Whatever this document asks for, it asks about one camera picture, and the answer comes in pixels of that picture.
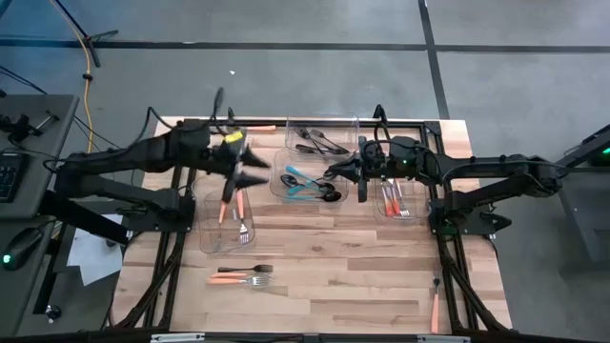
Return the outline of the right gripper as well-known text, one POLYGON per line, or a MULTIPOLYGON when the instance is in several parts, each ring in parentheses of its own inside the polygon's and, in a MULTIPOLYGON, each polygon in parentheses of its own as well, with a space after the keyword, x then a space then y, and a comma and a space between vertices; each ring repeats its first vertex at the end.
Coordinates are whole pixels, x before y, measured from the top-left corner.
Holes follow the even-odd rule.
POLYGON ((357 198, 359 203, 368 199, 368 182, 371 179, 398 178, 397 163, 389 156, 381 153, 378 144, 367 140, 365 136, 358 137, 358 156, 351 156, 331 165, 323 173, 325 180, 344 178, 357 183, 357 198))

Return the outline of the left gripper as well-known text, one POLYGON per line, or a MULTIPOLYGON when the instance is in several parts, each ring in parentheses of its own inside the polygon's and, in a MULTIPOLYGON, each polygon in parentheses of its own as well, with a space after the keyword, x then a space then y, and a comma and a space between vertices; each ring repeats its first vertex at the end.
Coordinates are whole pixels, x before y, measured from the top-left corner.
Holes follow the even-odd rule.
POLYGON ((225 177, 221 200, 229 203, 236 189, 264 185, 269 182, 265 177, 250 175, 239 167, 242 164, 255 168, 270 168, 270 165, 256 156, 250 146, 246 146, 246 132, 238 130, 223 137, 220 144, 213 147, 211 173, 225 177))

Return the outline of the orange-handled silver fork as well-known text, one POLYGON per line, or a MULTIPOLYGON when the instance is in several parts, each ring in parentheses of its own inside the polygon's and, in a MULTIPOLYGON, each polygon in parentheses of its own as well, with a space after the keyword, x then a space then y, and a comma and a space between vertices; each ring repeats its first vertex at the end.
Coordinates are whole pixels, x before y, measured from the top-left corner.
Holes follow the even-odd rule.
POLYGON ((383 199, 384 199, 385 213, 388 217, 392 217, 395 214, 395 212, 394 212, 393 204, 391 201, 391 197, 388 193, 386 182, 384 180, 382 180, 380 182, 380 187, 381 187, 383 199))
POLYGON ((401 215, 400 213, 400 207, 399 204, 397 202, 397 198, 396 198, 396 193, 395 193, 395 188, 394 188, 394 184, 393 184, 393 180, 392 179, 388 179, 386 181, 387 184, 387 193, 390 197, 390 202, 392 204, 392 208, 394 211, 395 215, 401 215))
POLYGON ((395 200, 398 203, 400 215, 403 217, 408 217, 410 215, 410 212, 406 206, 406 203, 404 202, 401 187, 400 187, 400 184, 398 183, 397 179, 394 180, 394 188, 395 188, 395 193, 396 193, 395 200))

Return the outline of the clear plastic bin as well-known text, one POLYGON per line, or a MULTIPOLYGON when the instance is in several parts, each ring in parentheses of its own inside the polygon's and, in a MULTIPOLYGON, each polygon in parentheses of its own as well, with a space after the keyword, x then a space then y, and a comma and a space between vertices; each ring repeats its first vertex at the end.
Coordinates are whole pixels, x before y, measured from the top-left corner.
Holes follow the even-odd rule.
MULTIPOLYGON (((272 178, 270 181, 270 191, 276 197, 278 197, 282 200, 291 201, 291 202, 296 202, 296 201, 318 202, 318 203, 322 203, 324 205, 331 205, 331 204, 337 204, 339 202, 342 202, 347 198, 347 196, 349 194, 347 180, 344 178, 341 178, 341 177, 338 177, 334 180, 325 180, 323 178, 323 173, 326 170, 328 170, 328 168, 335 162, 337 162, 337 159, 333 158, 333 157, 323 158, 322 156, 318 156, 318 155, 306 155, 306 154, 300 154, 300 153, 296 153, 293 151, 289 151, 287 149, 281 149, 274 156, 274 167, 273 167, 273 171, 272 171, 272 178), (307 174, 308 176, 312 177, 313 179, 316 179, 318 182, 322 182, 322 183, 329 182, 330 184, 334 185, 335 190, 342 194, 341 199, 338 200, 337 202, 324 202, 321 200, 312 201, 312 200, 287 199, 286 198, 287 195, 321 195, 321 194, 323 194, 323 192, 310 190, 310 189, 305 189, 305 190, 297 192, 295 194, 288 194, 289 188, 280 181, 280 176, 282 174, 290 174, 285 171, 285 168, 287 166, 295 167, 300 172, 307 174)), ((293 176, 296 178, 296 180, 299 183, 305 184, 308 182, 304 178, 301 178, 296 175, 293 175, 293 176)))
POLYGON ((406 203, 410 215, 408 217, 403 217, 394 214, 392 217, 388 217, 384 209, 384 199, 380 187, 381 181, 382 180, 380 179, 376 179, 370 192, 370 195, 375 196, 374 215, 377 221, 381 223, 415 222, 418 219, 425 219, 428 217, 431 211, 428 188, 414 180, 407 179, 398 179, 398 183, 400 184, 404 202, 406 203))
POLYGON ((227 204, 225 218, 222 225, 222 248, 220 252, 214 252, 214 241, 218 228, 217 219, 221 201, 221 191, 210 192, 205 194, 198 202, 196 212, 196 225, 200 233, 200 249, 206 254, 222 254, 233 251, 243 250, 250 246, 255 239, 256 231, 254 226, 254 218, 252 215, 251 204, 248 194, 243 191, 244 197, 244 212, 245 224, 249 229, 250 242, 244 246, 239 245, 239 229, 240 220, 237 213, 236 196, 227 204))
POLYGON ((358 132, 359 119, 356 116, 346 118, 336 118, 330 116, 289 116, 285 126, 285 147, 293 152, 306 155, 318 155, 322 156, 323 158, 346 156, 357 150, 358 132), (293 128, 295 127, 304 127, 309 133, 311 130, 322 131, 327 138, 339 146, 347 149, 349 153, 334 154, 332 151, 324 148, 319 143, 317 143, 319 147, 326 151, 327 154, 299 152, 295 148, 296 144, 303 144, 311 147, 313 144, 298 137, 293 131, 293 128))

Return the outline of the white paper sheet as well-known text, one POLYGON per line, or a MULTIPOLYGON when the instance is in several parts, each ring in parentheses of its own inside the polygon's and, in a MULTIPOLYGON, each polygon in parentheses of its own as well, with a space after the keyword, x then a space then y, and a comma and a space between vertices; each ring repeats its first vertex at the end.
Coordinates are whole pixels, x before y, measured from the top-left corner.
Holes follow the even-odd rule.
POLYGON ((68 267, 77 267, 84 286, 122 269, 121 246, 77 228, 71 243, 68 267))

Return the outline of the black tripod stand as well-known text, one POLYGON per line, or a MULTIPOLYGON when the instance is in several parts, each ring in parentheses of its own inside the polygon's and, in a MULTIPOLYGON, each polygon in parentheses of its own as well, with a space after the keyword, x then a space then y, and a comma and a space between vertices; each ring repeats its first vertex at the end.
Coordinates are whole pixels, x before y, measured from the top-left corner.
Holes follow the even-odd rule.
POLYGON ((59 11, 62 18, 68 23, 74 34, 77 36, 77 40, 83 44, 85 51, 88 53, 88 57, 97 67, 101 67, 99 56, 95 49, 95 43, 102 38, 108 38, 119 33, 119 30, 107 30, 97 34, 88 34, 77 20, 72 16, 68 9, 61 3, 60 0, 49 0, 49 2, 59 11))

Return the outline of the grey desk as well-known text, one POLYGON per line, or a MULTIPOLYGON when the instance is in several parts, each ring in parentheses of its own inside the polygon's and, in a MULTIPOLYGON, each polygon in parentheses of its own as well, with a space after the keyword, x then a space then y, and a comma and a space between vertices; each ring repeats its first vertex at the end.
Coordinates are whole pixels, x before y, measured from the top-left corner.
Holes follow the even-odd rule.
POLYGON ((51 234, 43 231, 40 243, 25 264, 15 271, 3 267, 3 257, 18 233, 27 228, 38 232, 40 225, 50 220, 38 213, 51 181, 51 171, 44 163, 52 166, 59 158, 78 103, 76 95, 10 94, 0 97, 0 114, 12 122, 26 115, 29 124, 42 132, 39 136, 29 135, 22 142, 12 144, 9 135, 0 131, 0 154, 23 154, 27 160, 13 200, 0 202, 0 337, 17 332, 51 234))

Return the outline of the black clamp tool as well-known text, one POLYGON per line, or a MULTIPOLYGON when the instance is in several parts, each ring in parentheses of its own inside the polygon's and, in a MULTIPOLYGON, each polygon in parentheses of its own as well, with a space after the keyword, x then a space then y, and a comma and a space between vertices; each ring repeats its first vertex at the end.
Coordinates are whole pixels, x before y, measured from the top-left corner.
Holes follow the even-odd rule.
POLYGON ((21 143, 29 136, 41 136, 44 133, 44 128, 48 128, 59 121, 59 117, 46 111, 47 117, 37 126, 30 123, 30 118, 21 114, 18 119, 13 121, 10 117, 0 114, 0 131, 8 134, 10 143, 21 143))

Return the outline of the black computer mouse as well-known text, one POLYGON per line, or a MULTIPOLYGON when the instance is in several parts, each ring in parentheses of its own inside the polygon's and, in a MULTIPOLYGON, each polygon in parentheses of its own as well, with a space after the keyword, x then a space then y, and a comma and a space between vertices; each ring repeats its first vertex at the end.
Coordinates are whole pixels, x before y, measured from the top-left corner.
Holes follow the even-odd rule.
POLYGON ((2 267, 5 271, 14 272, 22 268, 37 248, 43 237, 38 228, 26 228, 9 242, 2 254, 2 267))

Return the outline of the black keyboard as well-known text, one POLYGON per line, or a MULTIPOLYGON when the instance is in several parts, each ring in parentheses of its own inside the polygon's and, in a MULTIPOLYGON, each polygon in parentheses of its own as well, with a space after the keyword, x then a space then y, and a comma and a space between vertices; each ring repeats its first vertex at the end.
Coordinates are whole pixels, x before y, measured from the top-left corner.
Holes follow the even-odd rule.
POLYGON ((13 201, 29 161, 30 157, 24 153, 0 153, 0 203, 13 201))

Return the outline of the black side table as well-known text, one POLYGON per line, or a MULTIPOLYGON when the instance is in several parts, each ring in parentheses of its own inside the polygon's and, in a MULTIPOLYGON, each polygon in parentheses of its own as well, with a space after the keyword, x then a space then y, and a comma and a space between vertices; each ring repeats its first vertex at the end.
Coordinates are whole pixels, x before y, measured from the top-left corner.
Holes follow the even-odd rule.
POLYGON ((584 138, 558 163, 569 170, 559 199, 570 245, 578 251, 560 274, 610 272, 610 124, 584 138))

